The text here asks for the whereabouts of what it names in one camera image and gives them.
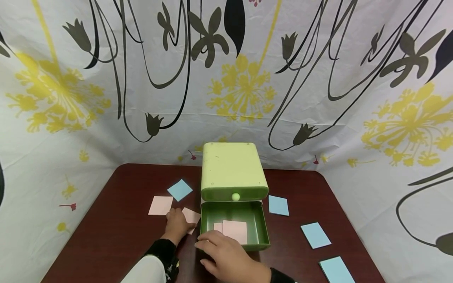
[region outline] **blue paper card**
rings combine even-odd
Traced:
[[[190,194],[192,188],[181,179],[181,181],[171,186],[167,191],[175,198],[176,201],[180,201],[186,195]]]
[[[288,201],[286,198],[269,196],[269,212],[289,216]]]
[[[330,283],[355,283],[341,257],[327,259],[319,264]]]
[[[331,244],[329,238],[327,237],[326,233],[324,233],[319,223],[316,222],[312,224],[302,225],[300,228],[302,228],[302,231],[304,232],[305,237],[310,243],[310,246],[312,246],[312,249],[324,247]]]

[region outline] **brown table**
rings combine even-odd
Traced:
[[[314,171],[265,170],[270,194],[286,197],[289,217],[269,214],[271,247],[251,254],[299,283],[327,283],[318,262],[341,256],[356,283],[384,283],[324,177]],[[116,169],[46,274],[43,283],[118,283],[164,232],[165,217],[149,216],[154,195],[180,179],[193,189],[173,207],[200,211],[201,167],[125,164]],[[319,222],[332,245],[312,249],[300,226]],[[177,283],[217,282],[199,263],[199,231],[181,241]]]

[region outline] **white sleeve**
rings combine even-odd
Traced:
[[[153,255],[144,256],[124,277],[121,283],[166,283],[165,268]]]

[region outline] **sticky note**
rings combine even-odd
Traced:
[[[302,231],[304,232],[305,237],[310,243],[310,246],[312,246],[312,249],[324,247],[331,244],[329,238],[327,237],[326,233],[324,233],[319,223],[316,222],[312,224],[302,225],[300,228],[302,228]]]
[[[173,202],[173,197],[154,197],[148,215],[166,215]]]
[[[186,184],[186,182],[184,182],[184,180],[180,180],[179,182],[171,186],[167,191],[175,198],[176,201],[180,201],[186,195],[190,194],[192,189],[188,184]]]
[[[341,257],[323,260],[319,264],[330,283],[355,283]]]
[[[235,239],[241,245],[247,244],[247,222],[228,221],[222,223],[222,233]]]
[[[196,213],[188,208],[183,208],[183,214],[186,217],[187,223],[198,223],[200,221],[201,215],[199,213]],[[192,235],[193,231],[195,231],[195,228],[187,232],[187,234]]]
[[[269,196],[269,212],[289,216],[288,201],[286,198]]]
[[[214,223],[214,230],[223,233],[223,223]]]

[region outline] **fabric backdrop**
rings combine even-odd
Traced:
[[[387,282],[453,280],[451,1],[0,3],[0,282],[40,282],[116,167],[208,141],[321,172]]]

